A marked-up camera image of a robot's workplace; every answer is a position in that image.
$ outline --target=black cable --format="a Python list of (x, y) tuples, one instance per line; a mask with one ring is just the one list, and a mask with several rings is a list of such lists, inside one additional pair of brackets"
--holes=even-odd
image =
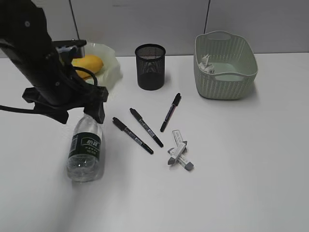
[(207, 29), (208, 15), (209, 15), (210, 7), (211, 7), (211, 0), (208, 1), (207, 14), (206, 14), (206, 20), (205, 20), (205, 27), (204, 27), (204, 34), (206, 33), (206, 29)]
[(88, 69), (81, 68), (81, 67), (76, 67), (76, 66), (73, 66), (73, 68), (74, 68), (75, 70), (78, 70), (78, 71), (83, 71), (83, 72), (85, 72), (85, 73), (89, 74), (89, 75), (92, 77), (93, 81), (94, 81), (94, 86), (98, 86), (98, 80), (97, 80), (97, 77), (94, 75), (94, 73), (93, 73), (93, 72), (91, 72), (91, 71), (90, 71), (90, 70), (88, 70)]
[(54, 114), (57, 112), (57, 110), (29, 110), (29, 109), (20, 109), (20, 108), (14, 108), (9, 107), (5, 105), (0, 105), (0, 110), (13, 112), (13, 113), (21, 113), (21, 114), (33, 114), (33, 115), (45, 115), (45, 114)]

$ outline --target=black mesh pen holder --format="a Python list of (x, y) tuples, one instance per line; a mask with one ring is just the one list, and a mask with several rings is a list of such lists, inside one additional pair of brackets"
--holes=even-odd
[(157, 90), (164, 85), (165, 49), (157, 44), (144, 44), (135, 50), (137, 82), (145, 90)]

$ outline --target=white table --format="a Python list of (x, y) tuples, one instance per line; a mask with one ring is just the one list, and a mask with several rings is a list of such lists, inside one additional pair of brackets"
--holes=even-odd
[[(166, 83), (158, 91), (137, 86), (135, 58), (119, 58), (124, 77), (105, 106), (105, 173), (91, 183), (72, 183), (65, 172), (81, 109), (70, 112), (67, 125), (0, 112), (0, 231), (308, 231), (309, 54), (256, 58), (254, 91), (231, 102), (199, 96), (192, 56), (166, 57)], [(26, 78), (7, 59), (0, 59), (0, 70), (0, 103), (30, 108), (21, 98), (30, 86)], [(183, 98), (160, 133), (177, 92)], [(114, 116), (154, 155), (113, 125)], [(174, 129), (188, 141), (192, 172), (167, 166)]]

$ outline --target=gray eraser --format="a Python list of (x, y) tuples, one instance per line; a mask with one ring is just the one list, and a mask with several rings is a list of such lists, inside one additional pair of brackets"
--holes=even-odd
[(191, 171), (194, 168), (193, 163), (189, 162), (187, 165), (184, 167), (187, 171)]
[(176, 162), (176, 160), (173, 157), (171, 157), (168, 160), (168, 165), (173, 165), (175, 162)]
[(170, 153), (174, 148), (171, 148), (170, 150), (168, 150), (168, 153)]

